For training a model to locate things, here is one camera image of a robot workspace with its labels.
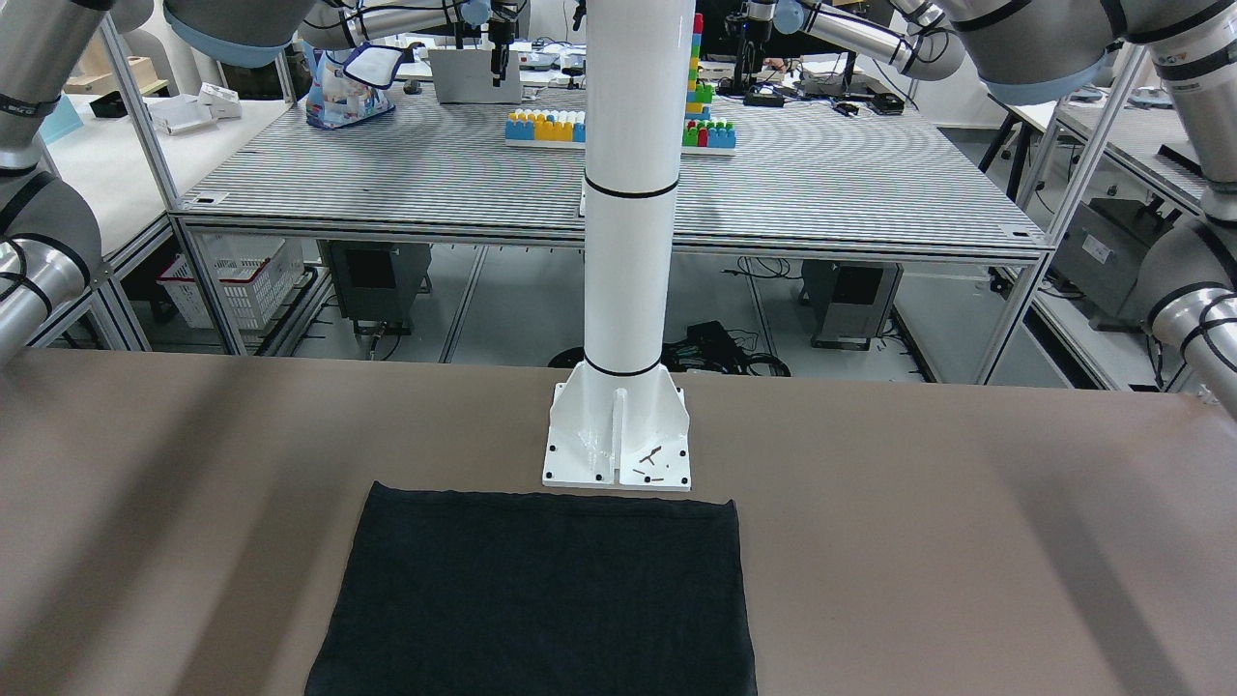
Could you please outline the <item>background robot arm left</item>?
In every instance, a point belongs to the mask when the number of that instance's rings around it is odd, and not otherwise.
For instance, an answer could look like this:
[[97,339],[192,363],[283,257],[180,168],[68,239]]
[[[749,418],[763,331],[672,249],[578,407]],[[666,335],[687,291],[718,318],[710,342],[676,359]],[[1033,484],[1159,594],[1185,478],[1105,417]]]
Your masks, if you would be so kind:
[[492,45],[490,74],[503,85],[511,45],[526,1],[320,1],[298,26],[306,43],[324,51],[357,48],[395,35],[421,35],[439,25],[485,27]]

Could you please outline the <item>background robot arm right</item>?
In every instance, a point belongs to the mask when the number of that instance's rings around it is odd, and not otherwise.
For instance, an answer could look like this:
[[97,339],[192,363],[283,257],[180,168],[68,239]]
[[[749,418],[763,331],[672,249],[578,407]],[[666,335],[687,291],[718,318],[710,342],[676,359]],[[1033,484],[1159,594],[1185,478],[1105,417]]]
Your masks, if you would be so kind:
[[870,57],[914,82],[939,82],[964,61],[962,37],[933,1],[889,1],[905,31],[896,31],[829,1],[738,1],[725,14],[729,35],[737,38],[738,66],[747,73],[764,70],[768,59],[785,73],[800,51],[769,49],[773,35],[807,35],[828,45],[823,52]]

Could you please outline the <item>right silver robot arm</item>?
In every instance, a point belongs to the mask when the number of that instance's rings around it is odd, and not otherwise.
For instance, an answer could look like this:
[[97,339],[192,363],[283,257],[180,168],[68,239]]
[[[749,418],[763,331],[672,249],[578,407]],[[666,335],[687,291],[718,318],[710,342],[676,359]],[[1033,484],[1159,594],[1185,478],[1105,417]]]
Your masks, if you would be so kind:
[[[166,1],[187,45],[229,66],[275,59],[312,12],[309,1]],[[104,265],[96,215],[45,164],[45,119],[106,19],[142,23],[150,1],[5,1],[1,19],[1,357],[24,351],[62,305],[96,283]]]

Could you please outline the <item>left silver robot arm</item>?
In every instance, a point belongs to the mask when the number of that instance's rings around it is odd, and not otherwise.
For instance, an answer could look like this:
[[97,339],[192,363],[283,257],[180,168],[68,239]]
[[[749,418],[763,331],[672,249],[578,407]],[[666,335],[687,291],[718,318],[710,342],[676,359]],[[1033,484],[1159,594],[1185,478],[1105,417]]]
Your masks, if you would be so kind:
[[1168,155],[1192,159],[1192,218],[1141,260],[1131,312],[1175,349],[1235,413],[1235,17],[1232,1],[945,1],[980,79],[1008,105],[1048,103],[1086,83],[1110,45],[1147,49],[1180,132]]

